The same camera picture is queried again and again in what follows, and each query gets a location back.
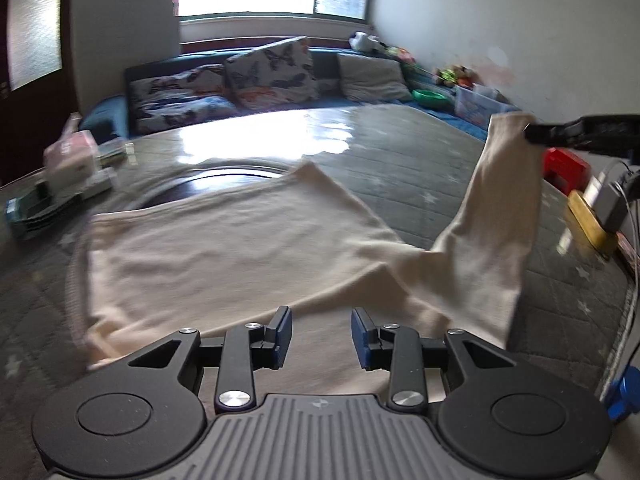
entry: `yellow power strip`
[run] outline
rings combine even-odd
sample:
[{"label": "yellow power strip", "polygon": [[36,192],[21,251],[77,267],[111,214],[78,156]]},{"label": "yellow power strip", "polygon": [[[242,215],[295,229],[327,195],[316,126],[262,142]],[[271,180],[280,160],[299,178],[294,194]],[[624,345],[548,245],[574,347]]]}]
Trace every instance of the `yellow power strip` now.
[{"label": "yellow power strip", "polygon": [[574,189],[569,194],[568,206],[591,245],[603,256],[611,256],[618,246],[618,237],[602,228],[580,191]]}]

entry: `brown door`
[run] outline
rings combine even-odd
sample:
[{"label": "brown door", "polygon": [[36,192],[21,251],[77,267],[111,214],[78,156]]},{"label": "brown door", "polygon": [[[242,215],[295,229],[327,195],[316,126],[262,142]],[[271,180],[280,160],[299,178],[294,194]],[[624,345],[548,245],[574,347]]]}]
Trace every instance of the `brown door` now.
[{"label": "brown door", "polygon": [[70,0],[0,0],[0,181],[42,166],[76,110]]}]

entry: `window frame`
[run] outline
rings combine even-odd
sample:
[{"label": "window frame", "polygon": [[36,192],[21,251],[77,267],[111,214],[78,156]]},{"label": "window frame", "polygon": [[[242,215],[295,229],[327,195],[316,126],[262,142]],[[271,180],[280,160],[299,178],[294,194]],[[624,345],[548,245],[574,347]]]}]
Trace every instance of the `window frame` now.
[{"label": "window frame", "polygon": [[352,18],[351,16],[338,16],[336,14],[324,14],[322,12],[316,12],[316,6],[318,0],[314,0],[314,12],[214,12],[212,14],[191,14],[189,16],[178,16],[181,22],[194,22],[196,20],[210,20],[212,18],[260,18],[264,16],[280,16],[283,18],[319,18],[322,20],[335,20],[336,22],[351,22],[351,23],[366,23],[369,24],[371,0],[365,1],[364,6],[364,18]]}]

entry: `ribbed gray panel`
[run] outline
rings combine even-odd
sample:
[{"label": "ribbed gray panel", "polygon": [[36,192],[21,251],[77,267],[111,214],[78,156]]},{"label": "ribbed gray panel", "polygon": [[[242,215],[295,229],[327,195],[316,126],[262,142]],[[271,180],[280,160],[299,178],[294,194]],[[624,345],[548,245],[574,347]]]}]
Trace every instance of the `ribbed gray panel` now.
[{"label": "ribbed gray panel", "polygon": [[495,480],[447,454],[420,417],[371,395],[267,396],[252,412],[221,416],[191,455],[149,478]]}]

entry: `sofa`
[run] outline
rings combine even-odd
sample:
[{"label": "sofa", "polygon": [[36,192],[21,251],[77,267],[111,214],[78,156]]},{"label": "sofa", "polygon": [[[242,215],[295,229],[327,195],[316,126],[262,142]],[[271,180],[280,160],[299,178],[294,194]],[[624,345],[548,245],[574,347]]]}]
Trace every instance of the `sofa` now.
[{"label": "sofa", "polygon": [[[98,144],[103,144],[110,140],[120,137],[122,139],[133,139],[144,135],[136,128],[136,120],[133,113],[133,95],[132,83],[146,78],[154,78],[160,76],[174,75],[185,70],[190,70],[207,64],[223,64],[226,59],[237,54],[250,52],[251,49],[228,49],[219,51],[202,52],[199,54],[185,54],[182,56],[165,59],[158,62],[146,63],[139,66],[127,68],[124,71],[126,92],[123,95],[116,95],[104,99],[98,103],[85,117],[82,119],[80,128],[90,130]],[[314,75],[318,81],[319,99],[309,100],[303,103],[287,103],[272,108],[276,110],[291,110],[300,108],[334,108],[334,107],[353,107],[361,106],[367,103],[348,100],[340,91],[340,65],[338,63],[338,53],[358,54],[353,50],[340,48],[319,48],[310,47],[309,53],[313,59]],[[400,102],[397,100],[389,101],[396,104],[420,108],[420,105],[414,101]],[[238,107],[240,115],[248,115],[256,113],[247,108]],[[446,112],[431,112],[452,126],[466,131],[474,137],[484,140],[486,132],[473,124],[456,118]]]}]

